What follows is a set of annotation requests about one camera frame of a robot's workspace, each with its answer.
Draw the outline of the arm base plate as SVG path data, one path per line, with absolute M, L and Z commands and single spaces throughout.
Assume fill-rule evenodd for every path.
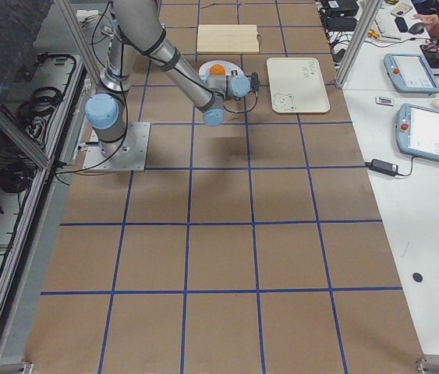
M 146 167 L 149 138 L 149 122 L 130 122 L 123 142 L 112 144 L 99 142 L 97 134 L 92 130 L 90 141 L 94 142 L 94 145 L 86 148 L 82 169 L 87 172 L 143 172 Z

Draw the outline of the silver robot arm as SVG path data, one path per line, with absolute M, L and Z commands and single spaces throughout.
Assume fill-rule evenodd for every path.
M 129 152 L 133 138 L 126 119 L 126 93 L 137 55 L 149 58 L 193 102 L 209 126 L 220 125 L 227 112 L 225 102 L 239 100 L 259 90 L 256 73 L 201 76 L 182 57 L 158 19 L 155 1 L 110 1 L 112 44 L 101 70 L 100 82 L 84 111 L 105 160 Z

